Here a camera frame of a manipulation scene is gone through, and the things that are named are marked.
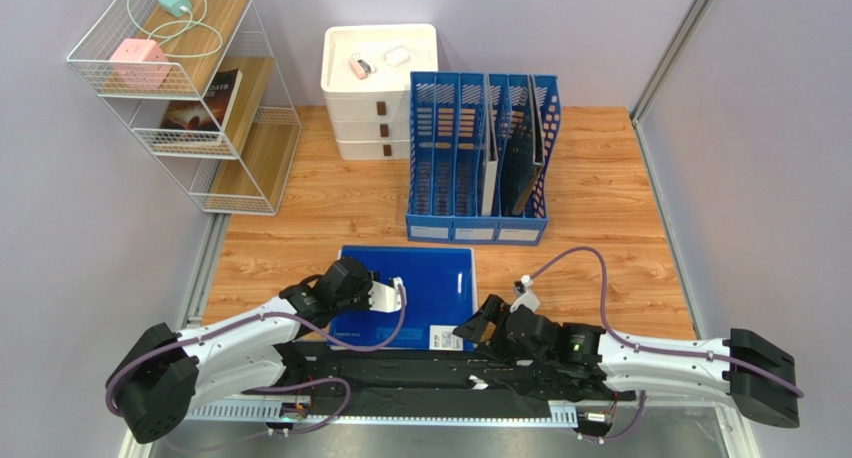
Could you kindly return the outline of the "blue folder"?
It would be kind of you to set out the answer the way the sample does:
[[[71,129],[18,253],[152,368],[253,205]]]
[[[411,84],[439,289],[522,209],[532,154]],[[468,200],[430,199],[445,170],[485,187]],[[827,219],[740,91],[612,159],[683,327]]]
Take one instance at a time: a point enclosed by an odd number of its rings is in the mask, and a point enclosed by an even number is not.
[[[471,249],[346,245],[340,255],[358,259],[386,284],[392,278],[403,281],[406,317],[388,349],[474,349],[453,334],[479,308]]]

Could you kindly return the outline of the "blue file organizer rack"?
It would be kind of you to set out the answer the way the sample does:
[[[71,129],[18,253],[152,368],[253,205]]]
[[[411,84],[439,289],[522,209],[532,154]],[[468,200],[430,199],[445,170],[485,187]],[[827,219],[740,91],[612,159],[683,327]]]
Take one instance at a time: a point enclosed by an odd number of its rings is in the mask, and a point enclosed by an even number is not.
[[[498,172],[494,209],[481,215],[485,74],[411,73],[410,179],[406,210],[411,241],[535,246],[549,224],[545,180],[560,125],[558,78],[489,73],[495,98]],[[512,215],[514,140],[529,125],[527,76],[535,79],[544,165],[522,216]]]

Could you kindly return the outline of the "white three drawer organizer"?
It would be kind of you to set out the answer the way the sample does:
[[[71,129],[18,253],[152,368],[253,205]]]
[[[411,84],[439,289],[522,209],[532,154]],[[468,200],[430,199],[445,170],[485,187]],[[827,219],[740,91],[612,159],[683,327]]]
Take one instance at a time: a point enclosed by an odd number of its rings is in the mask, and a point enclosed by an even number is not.
[[[405,45],[412,60],[387,66],[383,54]],[[373,68],[358,80],[348,66],[358,53]],[[324,35],[320,86],[334,140],[349,161],[409,158],[410,74],[437,71],[437,30],[432,24],[334,26]]]

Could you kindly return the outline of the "pink correction tape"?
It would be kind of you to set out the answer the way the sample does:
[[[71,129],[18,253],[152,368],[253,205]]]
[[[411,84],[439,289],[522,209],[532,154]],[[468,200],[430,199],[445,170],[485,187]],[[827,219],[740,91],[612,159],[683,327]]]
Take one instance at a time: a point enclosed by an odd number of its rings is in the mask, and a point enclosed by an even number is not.
[[[358,80],[365,80],[373,73],[372,66],[365,61],[360,54],[354,53],[348,60],[348,66],[351,72]]]

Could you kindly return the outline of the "clear plastic bag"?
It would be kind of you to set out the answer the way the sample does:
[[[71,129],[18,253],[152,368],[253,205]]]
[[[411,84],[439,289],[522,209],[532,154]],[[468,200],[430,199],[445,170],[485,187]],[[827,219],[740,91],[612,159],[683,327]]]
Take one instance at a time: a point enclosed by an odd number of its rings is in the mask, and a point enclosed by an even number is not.
[[[383,54],[385,64],[391,68],[399,68],[412,60],[413,54],[405,45],[398,45]]]

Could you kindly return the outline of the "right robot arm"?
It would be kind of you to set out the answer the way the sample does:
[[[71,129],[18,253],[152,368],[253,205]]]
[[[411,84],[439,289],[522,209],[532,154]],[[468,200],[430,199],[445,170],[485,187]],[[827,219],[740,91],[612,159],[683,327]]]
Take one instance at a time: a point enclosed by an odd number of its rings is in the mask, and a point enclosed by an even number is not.
[[[452,333],[491,359],[529,361],[565,376],[561,389],[573,401],[640,392],[691,395],[732,400],[742,416],[767,426],[800,425],[803,393],[795,384],[793,356],[748,329],[706,340],[630,337],[596,325],[557,323],[491,295]]]

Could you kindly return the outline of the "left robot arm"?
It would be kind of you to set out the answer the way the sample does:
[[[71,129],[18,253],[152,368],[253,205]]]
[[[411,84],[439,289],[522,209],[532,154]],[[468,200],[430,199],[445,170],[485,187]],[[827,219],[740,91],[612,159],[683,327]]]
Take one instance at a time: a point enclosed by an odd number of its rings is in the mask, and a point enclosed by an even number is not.
[[[296,340],[354,311],[403,312],[403,282],[375,280],[356,258],[281,290],[232,318],[174,331],[149,327],[105,384],[110,413],[140,444],[164,438],[192,411],[235,394],[292,393],[307,384]]]

